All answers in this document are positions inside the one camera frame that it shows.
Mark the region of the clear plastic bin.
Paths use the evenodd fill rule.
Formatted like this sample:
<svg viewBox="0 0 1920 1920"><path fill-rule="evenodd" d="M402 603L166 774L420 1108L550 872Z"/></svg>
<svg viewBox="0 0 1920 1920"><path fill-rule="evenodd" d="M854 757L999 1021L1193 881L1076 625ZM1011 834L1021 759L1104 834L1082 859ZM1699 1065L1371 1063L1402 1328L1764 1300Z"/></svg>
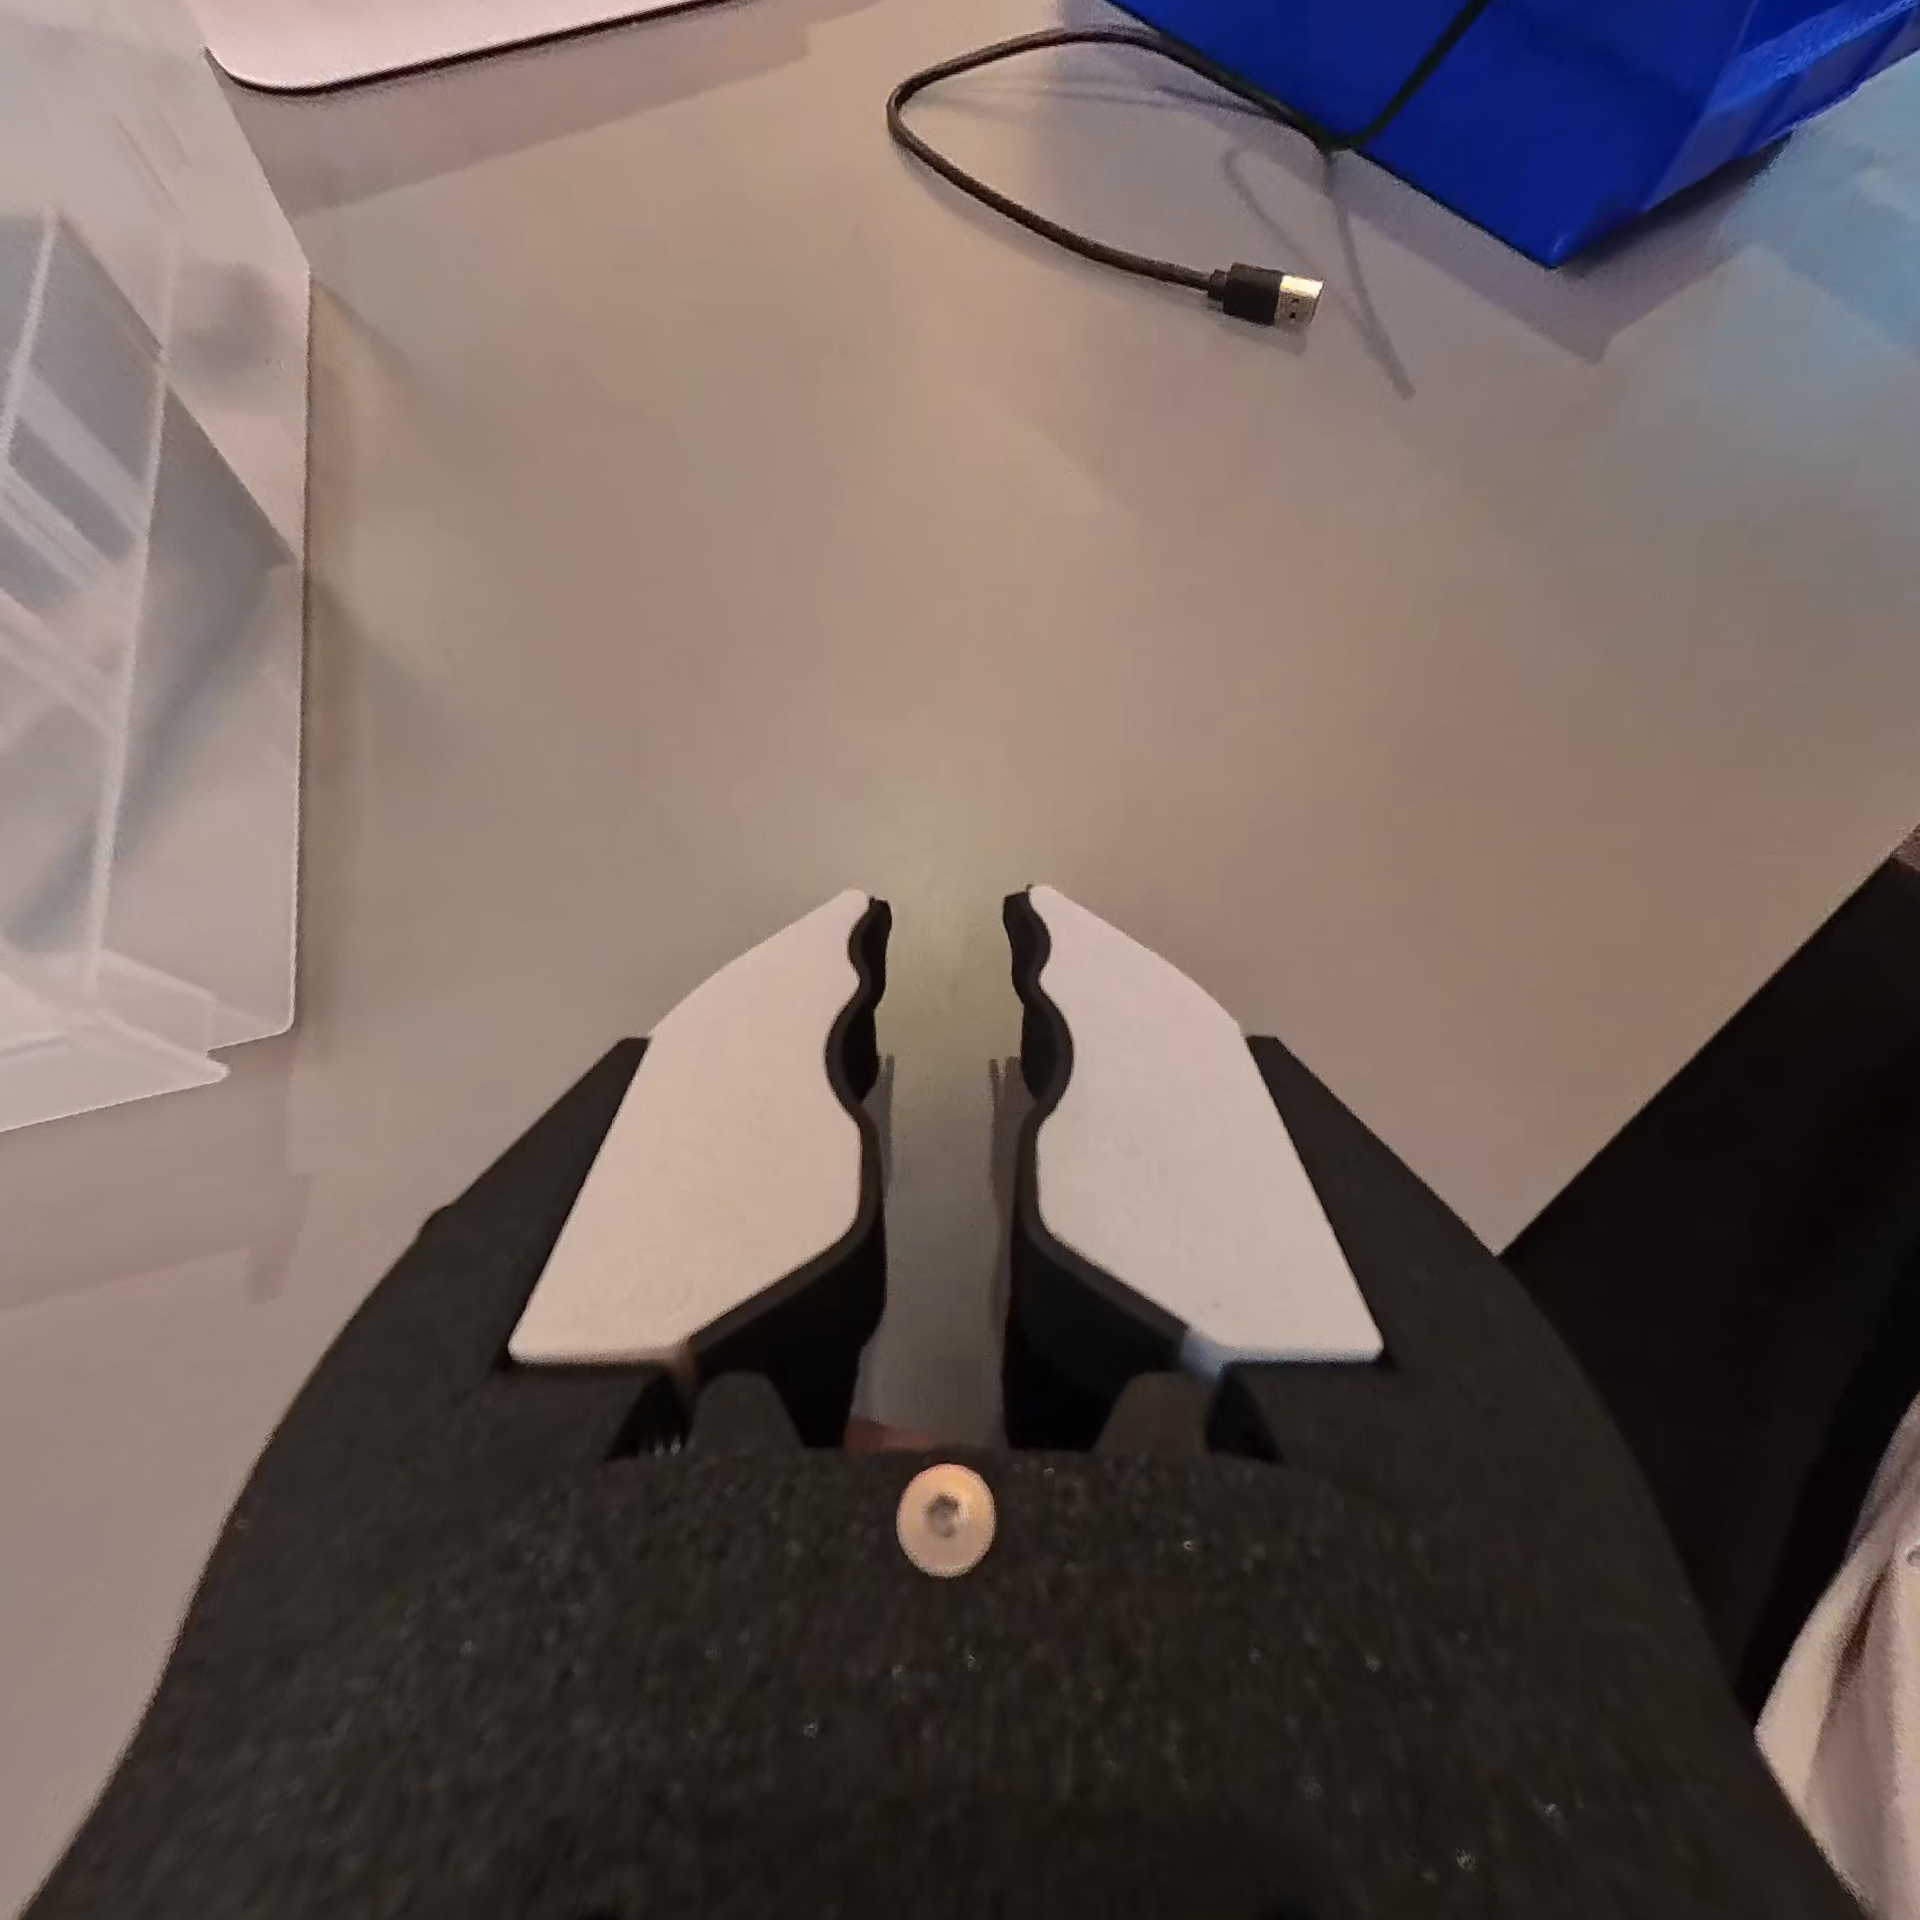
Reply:
<svg viewBox="0 0 1920 1920"><path fill-rule="evenodd" d="M311 348L188 9L4 5L4 1132L294 1025Z"/></svg>

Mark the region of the person's dark trousers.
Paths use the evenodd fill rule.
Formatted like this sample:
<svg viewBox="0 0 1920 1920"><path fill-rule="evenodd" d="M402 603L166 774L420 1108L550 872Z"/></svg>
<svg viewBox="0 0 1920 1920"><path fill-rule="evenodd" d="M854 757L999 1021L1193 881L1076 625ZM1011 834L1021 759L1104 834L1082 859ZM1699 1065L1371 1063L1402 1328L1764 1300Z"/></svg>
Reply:
<svg viewBox="0 0 1920 1920"><path fill-rule="evenodd" d="M1916 1400L1916 871L1873 874L1504 1262L1759 1719Z"/></svg>

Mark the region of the blue plastic bin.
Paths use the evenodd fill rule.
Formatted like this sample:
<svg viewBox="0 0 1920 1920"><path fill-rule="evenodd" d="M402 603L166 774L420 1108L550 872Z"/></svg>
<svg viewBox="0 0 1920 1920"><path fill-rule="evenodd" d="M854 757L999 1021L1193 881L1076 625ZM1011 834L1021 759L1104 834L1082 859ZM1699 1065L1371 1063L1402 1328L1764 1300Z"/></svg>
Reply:
<svg viewBox="0 0 1920 1920"><path fill-rule="evenodd" d="M1122 2L1560 267L1916 58L1913 2Z"/></svg>

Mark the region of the white towel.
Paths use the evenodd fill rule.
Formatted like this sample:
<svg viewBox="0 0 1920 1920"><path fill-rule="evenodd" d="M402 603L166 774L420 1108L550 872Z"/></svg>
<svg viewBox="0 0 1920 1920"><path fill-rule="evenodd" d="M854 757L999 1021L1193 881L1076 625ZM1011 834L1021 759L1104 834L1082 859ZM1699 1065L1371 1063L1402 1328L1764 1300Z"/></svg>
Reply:
<svg viewBox="0 0 1920 1920"><path fill-rule="evenodd" d="M1757 1744L1868 1917L1918 1914L1918 1406L1776 1679Z"/></svg>

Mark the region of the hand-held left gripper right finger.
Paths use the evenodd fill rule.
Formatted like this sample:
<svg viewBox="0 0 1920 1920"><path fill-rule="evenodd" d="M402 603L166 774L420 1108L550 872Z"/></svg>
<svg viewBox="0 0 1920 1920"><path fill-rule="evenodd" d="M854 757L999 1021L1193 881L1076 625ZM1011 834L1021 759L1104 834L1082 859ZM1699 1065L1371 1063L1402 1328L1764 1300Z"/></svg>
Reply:
<svg viewBox="0 0 1920 1920"><path fill-rule="evenodd" d="M1052 886L1004 903L1029 1115L1015 1318L1074 1381L1384 1352L1240 1021Z"/></svg>

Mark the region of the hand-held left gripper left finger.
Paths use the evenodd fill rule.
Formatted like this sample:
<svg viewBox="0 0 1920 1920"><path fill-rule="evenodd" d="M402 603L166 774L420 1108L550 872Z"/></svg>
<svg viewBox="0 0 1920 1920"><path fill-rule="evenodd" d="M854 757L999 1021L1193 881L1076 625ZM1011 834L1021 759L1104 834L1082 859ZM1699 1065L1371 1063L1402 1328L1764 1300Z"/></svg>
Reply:
<svg viewBox="0 0 1920 1920"><path fill-rule="evenodd" d="M728 1323L876 1228L891 906L843 890L709 973L649 1037L507 1356L691 1371Z"/></svg>

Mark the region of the white folding stand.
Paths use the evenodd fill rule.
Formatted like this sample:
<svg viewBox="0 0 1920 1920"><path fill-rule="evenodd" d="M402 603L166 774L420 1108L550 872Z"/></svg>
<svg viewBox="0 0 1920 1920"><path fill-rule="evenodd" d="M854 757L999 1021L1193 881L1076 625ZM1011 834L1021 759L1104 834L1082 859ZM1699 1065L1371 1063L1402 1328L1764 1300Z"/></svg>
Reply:
<svg viewBox="0 0 1920 1920"><path fill-rule="evenodd" d="M705 2L188 2L238 87L313 98L705 12Z"/></svg>

